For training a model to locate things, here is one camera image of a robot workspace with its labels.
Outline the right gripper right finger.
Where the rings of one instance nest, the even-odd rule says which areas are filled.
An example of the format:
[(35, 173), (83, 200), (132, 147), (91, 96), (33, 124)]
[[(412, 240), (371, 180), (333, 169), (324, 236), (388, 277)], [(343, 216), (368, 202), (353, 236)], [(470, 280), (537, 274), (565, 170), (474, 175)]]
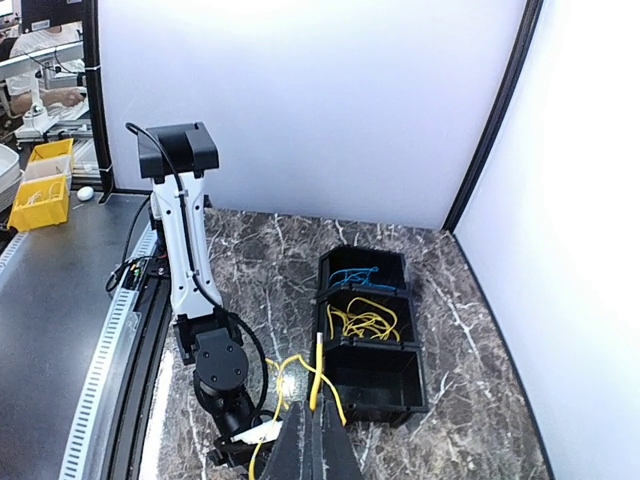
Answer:
[(347, 431), (338, 415), (337, 403), (320, 389), (313, 413), (313, 478), (363, 480)]

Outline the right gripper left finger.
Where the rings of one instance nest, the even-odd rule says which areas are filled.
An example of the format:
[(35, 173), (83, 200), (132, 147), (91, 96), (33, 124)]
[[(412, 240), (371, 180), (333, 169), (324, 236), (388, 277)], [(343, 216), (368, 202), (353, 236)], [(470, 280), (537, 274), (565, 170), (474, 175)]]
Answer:
[(311, 436), (311, 412), (302, 403), (295, 402), (283, 421), (261, 478), (311, 480)]

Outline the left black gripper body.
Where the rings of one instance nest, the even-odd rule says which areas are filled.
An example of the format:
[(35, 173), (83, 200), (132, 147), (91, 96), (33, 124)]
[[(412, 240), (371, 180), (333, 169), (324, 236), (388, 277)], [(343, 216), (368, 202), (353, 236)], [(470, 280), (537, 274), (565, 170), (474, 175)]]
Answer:
[[(248, 468), (257, 444), (247, 445), (243, 442), (232, 442), (231, 439), (228, 441), (216, 439), (214, 447), (209, 451), (209, 460), (215, 466)], [(274, 445), (275, 441), (261, 444), (256, 455), (256, 468), (263, 468), (266, 465)]]

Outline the black three-compartment bin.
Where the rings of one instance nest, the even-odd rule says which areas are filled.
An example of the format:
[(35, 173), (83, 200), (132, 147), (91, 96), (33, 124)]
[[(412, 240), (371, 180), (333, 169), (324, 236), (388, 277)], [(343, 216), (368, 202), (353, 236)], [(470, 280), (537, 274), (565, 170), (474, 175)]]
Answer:
[(341, 245), (320, 257), (318, 274), (315, 329), (347, 420), (399, 426), (428, 413), (404, 255)]

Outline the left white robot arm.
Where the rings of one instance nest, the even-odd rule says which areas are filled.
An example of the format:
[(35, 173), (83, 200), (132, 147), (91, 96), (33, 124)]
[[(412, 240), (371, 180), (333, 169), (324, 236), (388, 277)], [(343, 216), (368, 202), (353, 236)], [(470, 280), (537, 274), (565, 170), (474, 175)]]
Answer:
[(201, 122), (125, 127), (137, 138), (140, 175), (152, 184), (179, 352), (193, 368), (196, 400), (219, 432), (208, 456), (217, 466), (248, 468), (255, 444), (240, 436), (264, 424), (268, 366), (256, 333), (224, 306), (209, 259), (204, 183), (219, 166), (218, 148)]

